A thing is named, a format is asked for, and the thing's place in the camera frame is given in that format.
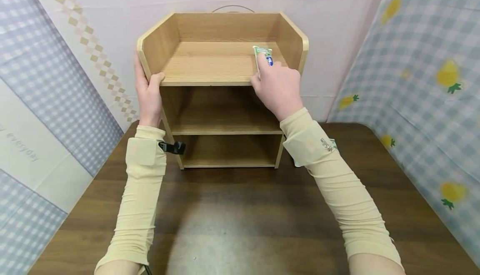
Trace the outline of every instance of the arm sleeve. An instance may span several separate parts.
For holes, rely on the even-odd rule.
[[[280,123],[284,147],[315,179],[342,230],[347,257],[370,253],[401,265],[372,197],[306,108]]]
[[[153,242],[155,210],[165,174],[167,158],[158,146],[163,130],[138,126],[127,144],[127,184],[123,192],[115,233],[97,269],[114,260],[148,265],[147,254]]]

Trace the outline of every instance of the checkered fabric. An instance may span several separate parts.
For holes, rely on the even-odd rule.
[[[382,0],[328,122],[366,124],[480,266],[480,0]]]
[[[0,274],[27,274],[66,217],[0,169]]]
[[[123,131],[38,0],[2,0],[0,79],[94,176]]]

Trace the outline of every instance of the shelf compartment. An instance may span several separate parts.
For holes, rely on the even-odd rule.
[[[162,86],[247,86],[256,72],[253,45],[303,72],[306,35],[283,13],[172,13],[139,38],[145,74]]]
[[[274,61],[287,65],[275,42],[181,41],[167,62],[162,86],[245,86],[256,73],[253,46],[272,49]]]
[[[251,86],[162,86],[173,135],[281,134]]]
[[[174,136],[187,147],[185,168],[275,167],[282,135]]]

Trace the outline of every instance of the pineapple print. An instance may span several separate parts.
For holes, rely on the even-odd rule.
[[[393,18],[400,9],[401,4],[402,0],[391,0],[391,2],[388,3],[387,9],[383,12],[382,18],[380,19],[380,25],[385,25],[389,19]]]
[[[460,79],[458,66],[453,59],[448,59],[437,73],[437,82],[448,88],[448,93],[453,94],[455,91],[462,90],[458,79]]]
[[[404,69],[402,70],[400,78],[407,80],[407,79],[410,79],[411,76],[412,76],[412,73],[410,72],[410,70]]]
[[[382,145],[387,149],[393,148],[395,146],[395,140],[392,139],[392,137],[388,134],[382,136],[382,138],[380,138],[380,141],[382,142]]]
[[[359,95],[353,95],[344,97],[340,100],[340,106],[338,107],[340,110],[349,107],[353,102],[360,100]]]
[[[460,202],[465,198],[465,195],[467,195],[467,188],[453,182],[445,182],[440,186],[440,192],[443,196],[443,205],[451,210],[452,208],[455,208],[453,203]]]

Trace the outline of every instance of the dark brown table surface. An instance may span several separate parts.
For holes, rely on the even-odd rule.
[[[92,274],[127,180],[127,131],[30,274]],[[373,132],[324,124],[375,200],[408,275],[480,274]],[[187,169],[168,158],[149,252],[160,274],[348,274],[337,222],[305,168]]]

